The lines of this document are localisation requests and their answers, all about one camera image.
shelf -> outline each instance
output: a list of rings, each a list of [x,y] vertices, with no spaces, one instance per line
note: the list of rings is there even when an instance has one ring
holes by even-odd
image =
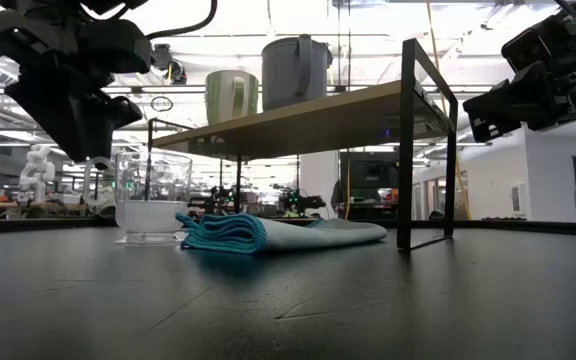
[[[389,142],[400,133],[401,81],[333,95],[154,139],[156,148],[228,160],[275,158]],[[415,86],[414,138],[451,121]]]

folded cloth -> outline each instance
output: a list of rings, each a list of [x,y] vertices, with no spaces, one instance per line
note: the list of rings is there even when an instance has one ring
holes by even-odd
[[[182,246],[239,254],[360,244],[387,235],[379,225],[341,219],[318,220],[304,227],[247,214],[205,215],[199,224],[184,214],[176,217],[188,231]]]

pitcher handle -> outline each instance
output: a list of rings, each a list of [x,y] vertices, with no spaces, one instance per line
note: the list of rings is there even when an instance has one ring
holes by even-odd
[[[299,56],[299,83],[297,83],[296,95],[303,95],[310,85],[312,72],[312,40],[310,35],[299,35],[295,54]]]
[[[96,158],[93,158],[93,159],[86,161],[86,168],[84,169],[84,195],[83,195],[83,198],[84,198],[84,202],[88,206],[92,206],[92,207],[101,206],[107,200],[106,197],[101,196],[101,193],[99,191],[97,191],[97,195],[99,196],[99,199],[95,200],[92,197],[90,197],[90,170],[91,170],[93,165],[99,164],[99,163],[102,163],[102,164],[108,166],[108,169],[110,169],[111,171],[113,169],[113,165],[110,162],[110,159],[107,159],[103,156],[97,156]]]
[[[235,77],[232,79],[232,86],[235,90],[235,96],[232,100],[232,117],[240,117],[244,108],[244,88],[246,82],[243,78]]]

